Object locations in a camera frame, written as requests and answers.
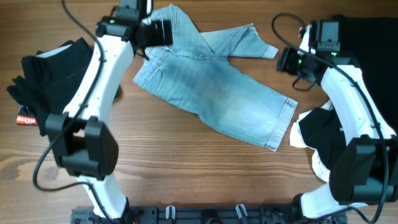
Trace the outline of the light blue denim shorts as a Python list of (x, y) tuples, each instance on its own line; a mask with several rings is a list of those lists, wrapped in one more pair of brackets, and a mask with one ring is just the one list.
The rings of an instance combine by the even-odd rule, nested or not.
[(228, 59), (272, 59), (277, 49), (260, 38), (253, 24), (200, 32), (173, 4), (150, 19), (170, 21), (174, 42), (147, 48), (134, 82), (221, 134), (276, 151), (297, 102), (243, 74)]

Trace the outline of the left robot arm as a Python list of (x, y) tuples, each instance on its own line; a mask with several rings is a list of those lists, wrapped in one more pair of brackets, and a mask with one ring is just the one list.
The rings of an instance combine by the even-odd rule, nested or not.
[(61, 115), (50, 114), (45, 128), (50, 144), (33, 174), (37, 176), (49, 152), (55, 162), (84, 185), (94, 208), (92, 223), (133, 223), (127, 197), (121, 192), (114, 169), (119, 148), (107, 125), (119, 84), (137, 50), (172, 44), (170, 21), (148, 21), (153, 1), (120, 1), (90, 34), (93, 55), (75, 96)]

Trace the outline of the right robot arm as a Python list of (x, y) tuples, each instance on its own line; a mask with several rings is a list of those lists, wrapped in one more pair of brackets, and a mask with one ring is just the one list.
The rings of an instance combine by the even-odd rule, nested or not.
[(277, 70), (319, 85), (328, 95), (344, 131), (346, 147), (329, 181), (299, 194), (292, 222), (320, 222), (348, 211), (397, 201), (397, 134), (368, 93), (357, 58), (341, 49), (337, 21), (302, 24), (296, 46), (287, 42)]

